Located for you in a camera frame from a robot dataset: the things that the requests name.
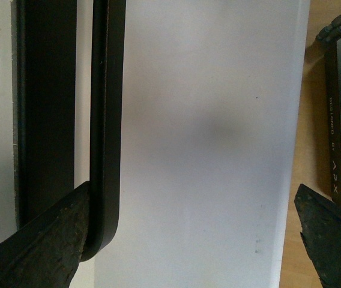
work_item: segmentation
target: black metal frame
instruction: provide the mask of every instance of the black metal frame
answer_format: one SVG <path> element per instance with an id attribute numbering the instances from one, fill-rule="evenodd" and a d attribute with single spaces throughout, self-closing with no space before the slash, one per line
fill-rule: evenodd
<path id="1" fill-rule="evenodd" d="M 74 188 L 76 0 L 16 1 L 16 194 L 22 227 Z M 125 0 L 94 0 L 89 229 L 82 260 L 119 214 Z"/>

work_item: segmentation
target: wooden surface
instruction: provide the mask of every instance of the wooden surface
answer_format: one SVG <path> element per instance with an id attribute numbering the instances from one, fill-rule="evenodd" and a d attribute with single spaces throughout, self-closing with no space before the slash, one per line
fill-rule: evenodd
<path id="1" fill-rule="evenodd" d="M 316 34 L 340 14 L 341 0 L 311 1 L 280 288 L 322 287 L 301 241 L 293 201 L 300 183 L 330 194 L 324 51 L 312 44 Z"/>

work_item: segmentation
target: black metal bar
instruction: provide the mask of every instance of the black metal bar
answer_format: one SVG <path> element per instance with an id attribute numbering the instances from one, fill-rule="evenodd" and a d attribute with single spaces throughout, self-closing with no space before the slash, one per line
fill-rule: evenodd
<path id="1" fill-rule="evenodd" d="M 115 235 L 119 214 L 125 0 L 95 0 L 92 32 L 89 232 L 82 260 Z"/>
<path id="2" fill-rule="evenodd" d="M 19 222 L 74 188 L 76 0 L 17 1 Z"/>

